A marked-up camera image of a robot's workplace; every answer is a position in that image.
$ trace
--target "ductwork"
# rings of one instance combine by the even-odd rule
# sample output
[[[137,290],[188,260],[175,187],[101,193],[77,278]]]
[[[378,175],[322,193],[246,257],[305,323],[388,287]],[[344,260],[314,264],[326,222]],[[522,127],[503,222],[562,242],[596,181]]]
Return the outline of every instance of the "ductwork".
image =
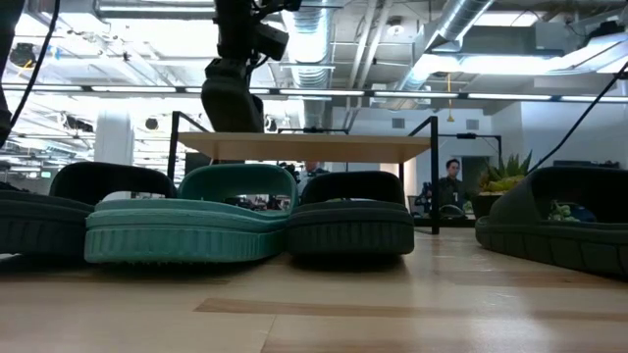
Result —
[[[290,35],[288,54],[297,64],[324,64],[328,60],[332,12],[328,9],[304,8],[282,12]],[[324,68],[293,68],[292,80],[298,88],[329,88],[330,71]],[[330,128],[331,104],[326,100],[303,100],[304,127]]]
[[[462,37],[476,21],[493,4],[494,0],[448,0],[443,8],[443,14],[436,22],[435,28],[423,25],[419,31],[417,44],[417,61],[410,71],[399,82],[395,89],[404,91],[418,90],[433,73],[427,65],[429,57],[424,55],[427,50],[436,50],[439,47],[445,51],[459,50]],[[414,109],[419,105],[414,100],[390,99],[381,105],[381,108],[398,110]]]

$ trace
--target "slide sandal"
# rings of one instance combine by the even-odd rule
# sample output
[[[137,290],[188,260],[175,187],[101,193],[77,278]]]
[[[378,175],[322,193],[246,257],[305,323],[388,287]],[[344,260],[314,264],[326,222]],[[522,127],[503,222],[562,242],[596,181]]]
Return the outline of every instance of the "slide sandal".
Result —
[[[98,204],[87,219],[85,260],[228,263],[282,252],[289,210],[256,212],[223,203],[228,197],[244,194],[285,195],[290,206],[297,201],[296,183],[282,168],[200,168],[183,179],[180,200]]]
[[[344,198],[374,201],[330,201]],[[292,255],[397,255],[414,250],[414,221],[395,175],[316,176],[305,186],[301,202],[288,219],[287,248]]]
[[[526,176],[476,223],[485,248],[568,269],[628,277],[628,173],[551,167]],[[612,185],[608,192],[607,185]],[[553,201],[575,203],[596,222],[550,221]]]
[[[176,195],[172,182],[159,172],[106,163],[72,164],[57,174],[50,196],[0,191],[0,253],[82,257],[85,219],[93,205],[116,191]]]

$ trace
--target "man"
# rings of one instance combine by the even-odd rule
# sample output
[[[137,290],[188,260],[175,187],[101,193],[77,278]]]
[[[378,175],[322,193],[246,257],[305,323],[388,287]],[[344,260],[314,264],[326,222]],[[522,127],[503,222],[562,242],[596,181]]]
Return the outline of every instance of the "man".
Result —
[[[458,180],[460,162],[457,159],[448,160],[445,164],[447,176],[439,179],[439,205],[454,205],[462,209],[464,202],[462,196],[462,181]]]

